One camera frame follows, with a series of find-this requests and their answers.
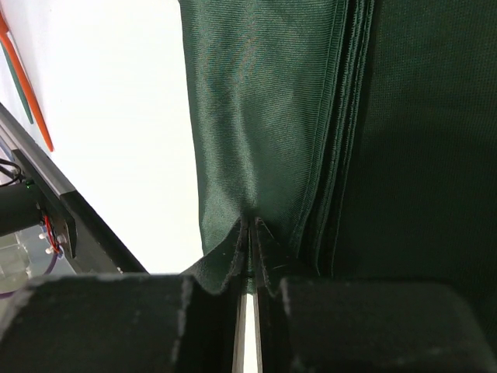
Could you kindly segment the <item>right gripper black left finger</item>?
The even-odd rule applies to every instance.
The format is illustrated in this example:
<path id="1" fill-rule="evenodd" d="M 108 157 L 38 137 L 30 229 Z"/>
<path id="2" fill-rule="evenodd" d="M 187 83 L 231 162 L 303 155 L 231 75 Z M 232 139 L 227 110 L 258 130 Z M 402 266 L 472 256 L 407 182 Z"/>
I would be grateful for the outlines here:
<path id="1" fill-rule="evenodd" d="M 3 372 L 240 372 L 249 224 L 181 274 L 47 276 L 1 321 Z"/>

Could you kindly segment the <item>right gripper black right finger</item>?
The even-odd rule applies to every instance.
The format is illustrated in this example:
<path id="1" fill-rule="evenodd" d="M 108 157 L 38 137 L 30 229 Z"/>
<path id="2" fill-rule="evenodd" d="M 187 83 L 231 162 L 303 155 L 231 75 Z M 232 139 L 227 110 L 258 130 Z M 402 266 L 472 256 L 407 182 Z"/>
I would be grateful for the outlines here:
<path id="1" fill-rule="evenodd" d="M 334 281 L 254 220 L 250 244 L 261 372 L 494 372 L 470 305 L 430 281 Z"/>

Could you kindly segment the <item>dark green cloth napkin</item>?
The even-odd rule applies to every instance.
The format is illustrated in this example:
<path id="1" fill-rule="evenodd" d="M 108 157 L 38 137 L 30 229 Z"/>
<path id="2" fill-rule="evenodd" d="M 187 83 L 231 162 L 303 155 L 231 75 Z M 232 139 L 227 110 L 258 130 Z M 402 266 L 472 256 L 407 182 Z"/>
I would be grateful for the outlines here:
<path id="1" fill-rule="evenodd" d="M 494 1 L 183 1 L 205 251 L 496 297 Z"/>

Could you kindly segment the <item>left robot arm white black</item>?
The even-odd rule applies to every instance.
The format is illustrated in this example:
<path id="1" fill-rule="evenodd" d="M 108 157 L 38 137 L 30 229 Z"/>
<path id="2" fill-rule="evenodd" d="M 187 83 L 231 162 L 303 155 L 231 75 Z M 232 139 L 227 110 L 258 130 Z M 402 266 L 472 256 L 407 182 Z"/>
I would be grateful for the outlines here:
<path id="1" fill-rule="evenodd" d="M 42 221 L 40 190 L 25 183 L 1 188 L 0 232 L 1 236 L 38 225 Z"/>

